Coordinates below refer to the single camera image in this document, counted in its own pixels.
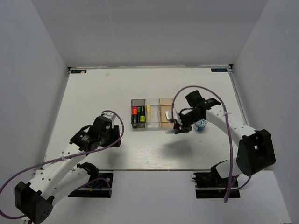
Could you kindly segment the blue translucent glue stick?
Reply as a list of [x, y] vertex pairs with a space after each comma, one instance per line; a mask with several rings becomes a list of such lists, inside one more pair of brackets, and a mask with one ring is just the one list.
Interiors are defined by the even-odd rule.
[[174, 130], [173, 130], [173, 129], [171, 129], [171, 130], [166, 130], [165, 133], [166, 133], [166, 134], [172, 134], [172, 133], [174, 133]]

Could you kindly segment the blue white tape roll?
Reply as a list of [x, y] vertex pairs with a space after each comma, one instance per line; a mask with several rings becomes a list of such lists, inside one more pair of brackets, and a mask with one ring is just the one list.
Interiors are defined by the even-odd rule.
[[207, 126], [207, 120], [206, 119], [201, 119], [197, 122], [194, 123], [193, 128], [197, 131], [197, 132], [201, 132], [205, 129], [205, 127]]

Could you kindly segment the orange cap black highlighter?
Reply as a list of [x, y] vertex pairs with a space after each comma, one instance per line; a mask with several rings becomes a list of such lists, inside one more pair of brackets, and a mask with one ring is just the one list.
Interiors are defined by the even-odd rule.
[[132, 124], [137, 124], [138, 118], [137, 118], [137, 110], [132, 110]]

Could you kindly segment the yellow cap black highlighter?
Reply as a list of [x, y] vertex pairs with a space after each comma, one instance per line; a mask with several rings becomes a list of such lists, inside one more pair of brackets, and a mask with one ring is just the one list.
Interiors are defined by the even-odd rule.
[[140, 107], [140, 117], [139, 117], [140, 123], [145, 123], [146, 117], [145, 117], [145, 107]]

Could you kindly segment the green cap black highlighter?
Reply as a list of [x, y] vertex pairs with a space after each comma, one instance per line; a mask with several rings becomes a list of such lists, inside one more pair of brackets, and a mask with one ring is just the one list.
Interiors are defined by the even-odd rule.
[[139, 120], [140, 120], [140, 114], [141, 113], [141, 107], [140, 106], [138, 106], [137, 107], [137, 118], [138, 118], [138, 122], [139, 122]]

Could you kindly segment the yellow translucent glue stick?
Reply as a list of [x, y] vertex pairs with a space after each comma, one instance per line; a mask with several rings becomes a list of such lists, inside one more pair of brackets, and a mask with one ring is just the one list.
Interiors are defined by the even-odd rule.
[[146, 119], [147, 123], [151, 122], [151, 105], [147, 105], [146, 107]]

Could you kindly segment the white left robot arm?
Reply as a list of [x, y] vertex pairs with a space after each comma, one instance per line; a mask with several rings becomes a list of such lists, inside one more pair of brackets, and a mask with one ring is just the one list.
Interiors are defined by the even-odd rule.
[[99, 170], [89, 162], [82, 162], [98, 148], [119, 147], [120, 127], [114, 125], [116, 115], [104, 111], [93, 124], [82, 127], [58, 156], [39, 175], [27, 183], [19, 182], [15, 189], [15, 205], [35, 224], [42, 223], [62, 198], [81, 185], [98, 183]]

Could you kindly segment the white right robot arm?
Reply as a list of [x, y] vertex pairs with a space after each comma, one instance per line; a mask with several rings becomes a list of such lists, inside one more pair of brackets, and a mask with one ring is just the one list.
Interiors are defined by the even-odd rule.
[[276, 156], [271, 134], [265, 130], [256, 130], [237, 120], [226, 110], [220, 99], [204, 99], [199, 91], [186, 96], [188, 112], [177, 112], [174, 109], [165, 113], [174, 124], [173, 133], [188, 133], [192, 125], [205, 119], [222, 130], [229, 138], [229, 143], [238, 147], [237, 155], [230, 150], [230, 159], [211, 167], [211, 181], [222, 186], [228, 178], [237, 175], [248, 177], [276, 163]]

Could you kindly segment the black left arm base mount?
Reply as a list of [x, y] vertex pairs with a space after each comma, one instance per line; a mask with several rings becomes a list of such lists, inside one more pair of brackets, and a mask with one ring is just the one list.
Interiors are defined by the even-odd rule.
[[113, 187], [113, 172], [99, 172], [100, 179], [71, 192], [68, 198], [110, 198]]

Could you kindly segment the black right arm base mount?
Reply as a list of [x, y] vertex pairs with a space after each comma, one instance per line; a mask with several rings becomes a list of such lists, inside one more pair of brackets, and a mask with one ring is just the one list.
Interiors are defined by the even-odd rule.
[[225, 160], [213, 165], [209, 171], [194, 172], [191, 179], [195, 182], [197, 199], [224, 198], [229, 176], [230, 162]]

